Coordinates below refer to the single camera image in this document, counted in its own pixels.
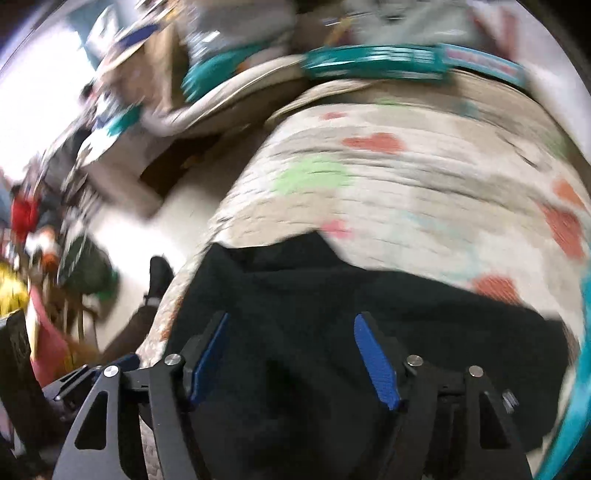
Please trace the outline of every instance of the teal fabric edge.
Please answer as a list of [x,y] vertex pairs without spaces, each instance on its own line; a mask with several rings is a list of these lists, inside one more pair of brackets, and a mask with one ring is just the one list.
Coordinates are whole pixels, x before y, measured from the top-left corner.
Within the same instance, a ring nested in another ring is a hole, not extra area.
[[444,62],[451,67],[462,67],[504,80],[520,88],[527,87],[525,71],[518,63],[473,48],[446,43],[439,45],[443,49]]
[[545,457],[536,480],[551,480],[568,460],[591,421],[591,273],[583,281],[585,340],[577,363],[576,378],[558,435]]
[[193,65],[181,83],[187,103],[197,102],[215,87],[232,78],[243,61],[265,48],[263,44],[235,48]]
[[110,137],[121,135],[129,127],[131,127],[131,125],[135,125],[139,122],[141,111],[141,105],[132,105],[123,113],[117,115],[113,120],[104,126],[104,128],[107,130],[107,135]]
[[448,71],[440,46],[410,44],[320,47],[307,52],[300,67],[313,80],[394,78],[439,82]]

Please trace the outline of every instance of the window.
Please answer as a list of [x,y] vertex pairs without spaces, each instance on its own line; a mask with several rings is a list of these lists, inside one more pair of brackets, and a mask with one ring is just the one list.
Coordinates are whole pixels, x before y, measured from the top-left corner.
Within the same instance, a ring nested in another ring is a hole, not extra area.
[[0,166],[13,180],[80,113],[78,96],[94,70],[65,22],[22,47],[0,77]]

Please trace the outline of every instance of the metal screw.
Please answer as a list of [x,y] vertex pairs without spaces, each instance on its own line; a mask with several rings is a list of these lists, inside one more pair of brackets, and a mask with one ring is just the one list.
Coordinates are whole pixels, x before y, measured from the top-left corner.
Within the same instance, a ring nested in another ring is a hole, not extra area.
[[176,365],[180,361],[181,356],[178,353],[171,353],[170,355],[167,355],[167,357],[164,359],[164,363],[167,365]]
[[119,367],[116,365],[110,365],[107,368],[105,368],[104,374],[106,377],[114,377],[115,375],[117,375],[119,373]]
[[407,363],[411,367],[420,367],[423,364],[423,359],[418,355],[409,355],[407,357]]
[[484,370],[481,367],[479,367],[478,365],[472,365],[468,369],[468,373],[473,377],[479,378],[482,375],[484,375]]

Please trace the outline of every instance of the bed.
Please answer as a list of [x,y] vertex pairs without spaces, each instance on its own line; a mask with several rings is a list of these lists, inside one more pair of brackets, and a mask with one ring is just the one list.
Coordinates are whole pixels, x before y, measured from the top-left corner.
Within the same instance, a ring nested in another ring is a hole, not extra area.
[[[502,83],[454,71],[446,85],[334,80],[285,105],[211,218],[138,353],[162,356],[212,242],[268,245],[319,229],[347,262],[399,269],[560,316],[571,366],[584,341],[591,200],[580,153],[549,114]],[[528,454],[536,473],[556,433]],[[161,478],[142,425],[150,478]]]

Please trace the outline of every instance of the black fabric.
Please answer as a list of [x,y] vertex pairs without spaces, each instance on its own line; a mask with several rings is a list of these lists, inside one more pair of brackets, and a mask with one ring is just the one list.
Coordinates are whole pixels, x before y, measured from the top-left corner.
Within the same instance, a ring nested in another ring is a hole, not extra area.
[[158,307],[153,305],[138,308],[123,330],[107,345],[97,363],[107,365],[128,353],[134,353],[148,336],[156,312]]
[[164,257],[150,258],[150,289],[147,299],[161,299],[173,282],[174,272]]
[[353,267],[317,233],[269,247],[212,245],[167,353],[217,310],[230,314],[228,344],[191,422],[219,480],[375,478],[389,415],[353,338],[365,310],[411,353],[457,371],[480,365],[499,393],[510,389],[527,450],[556,419],[568,362],[561,321],[405,272]]

